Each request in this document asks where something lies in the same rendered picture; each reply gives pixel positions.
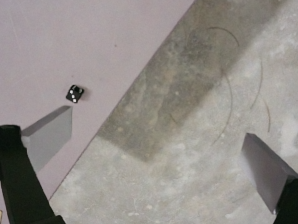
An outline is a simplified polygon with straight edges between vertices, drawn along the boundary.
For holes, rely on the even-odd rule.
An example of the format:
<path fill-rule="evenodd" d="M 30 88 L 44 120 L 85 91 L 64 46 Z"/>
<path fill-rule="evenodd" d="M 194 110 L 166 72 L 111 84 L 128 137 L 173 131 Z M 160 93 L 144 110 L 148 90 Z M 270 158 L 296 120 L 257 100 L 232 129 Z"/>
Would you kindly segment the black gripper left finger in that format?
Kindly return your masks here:
<path fill-rule="evenodd" d="M 36 174 L 72 137 L 72 116 L 73 106 L 63 105 L 22 131 L 15 124 L 0 126 L 0 184 L 9 224 L 66 224 L 55 216 Z"/>

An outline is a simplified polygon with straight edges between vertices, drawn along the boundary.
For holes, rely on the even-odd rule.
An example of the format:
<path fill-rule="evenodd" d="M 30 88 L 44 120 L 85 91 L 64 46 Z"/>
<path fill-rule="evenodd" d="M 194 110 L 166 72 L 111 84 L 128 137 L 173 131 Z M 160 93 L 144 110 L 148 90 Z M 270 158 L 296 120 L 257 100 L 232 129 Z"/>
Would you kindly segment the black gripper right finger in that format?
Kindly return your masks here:
<path fill-rule="evenodd" d="M 238 164 L 277 215 L 273 224 L 298 224 L 298 173 L 254 133 L 246 132 Z"/>

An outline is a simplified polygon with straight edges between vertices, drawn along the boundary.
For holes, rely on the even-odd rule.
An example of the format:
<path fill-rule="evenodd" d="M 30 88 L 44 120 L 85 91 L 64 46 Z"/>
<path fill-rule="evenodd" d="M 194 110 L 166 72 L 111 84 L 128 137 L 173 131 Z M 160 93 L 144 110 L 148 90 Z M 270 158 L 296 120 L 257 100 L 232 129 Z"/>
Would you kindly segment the black die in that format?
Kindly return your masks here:
<path fill-rule="evenodd" d="M 69 89 L 67 95 L 66 95 L 66 99 L 77 104 L 77 102 L 79 101 L 81 95 L 83 94 L 84 90 L 82 90 L 81 88 L 72 85 L 72 87 Z"/>

